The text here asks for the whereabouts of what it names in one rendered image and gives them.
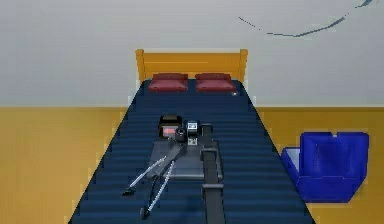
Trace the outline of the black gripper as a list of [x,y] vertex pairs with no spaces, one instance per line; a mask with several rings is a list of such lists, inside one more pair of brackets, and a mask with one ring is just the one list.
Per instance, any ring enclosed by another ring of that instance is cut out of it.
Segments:
[[156,203],[161,198],[161,195],[170,179],[170,175],[172,174],[175,164],[174,161],[185,151],[186,142],[186,129],[183,127],[177,128],[175,134],[167,138],[168,151],[166,156],[158,159],[155,163],[150,165],[144,172],[136,177],[122,193],[123,196],[133,195],[135,192],[135,186],[144,177],[155,178],[154,182],[160,181],[158,192],[156,194],[151,193],[148,204],[140,209],[141,218],[148,218]]

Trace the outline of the black box with red face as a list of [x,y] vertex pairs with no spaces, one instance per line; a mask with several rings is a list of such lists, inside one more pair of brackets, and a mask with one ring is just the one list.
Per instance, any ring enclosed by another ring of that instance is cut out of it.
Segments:
[[163,115],[159,119],[158,131],[160,138],[169,138],[182,126],[182,117],[178,115]]

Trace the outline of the red pillow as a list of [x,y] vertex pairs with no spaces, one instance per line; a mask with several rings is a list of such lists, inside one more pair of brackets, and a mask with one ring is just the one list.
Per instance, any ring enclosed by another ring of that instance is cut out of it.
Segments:
[[154,74],[148,90],[150,92],[185,92],[188,90],[188,75],[183,73]]
[[231,76],[226,73],[201,73],[195,75],[198,92],[235,92]]

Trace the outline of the wooden bed with blue cover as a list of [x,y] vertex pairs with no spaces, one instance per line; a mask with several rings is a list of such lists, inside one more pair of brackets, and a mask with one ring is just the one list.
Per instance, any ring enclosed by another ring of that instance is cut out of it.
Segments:
[[[137,50],[140,88],[111,140],[68,224],[206,224],[202,180],[170,179],[146,219],[152,180],[143,178],[133,195],[128,185],[154,161],[163,115],[213,126],[223,179],[226,224],[314,224],[243,86],[248,52],[148,53]],[[185,92],[150,92],[154,74],[188,75]],[[196,74],[226,73],[233,92],[198,92]]]

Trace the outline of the open blue box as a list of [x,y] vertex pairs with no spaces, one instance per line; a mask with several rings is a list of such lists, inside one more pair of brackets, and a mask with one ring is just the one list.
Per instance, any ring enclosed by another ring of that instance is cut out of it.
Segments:
[[280,158],[304,202],[347,203],[367,176],[369,142],[364,132],[304,132]]

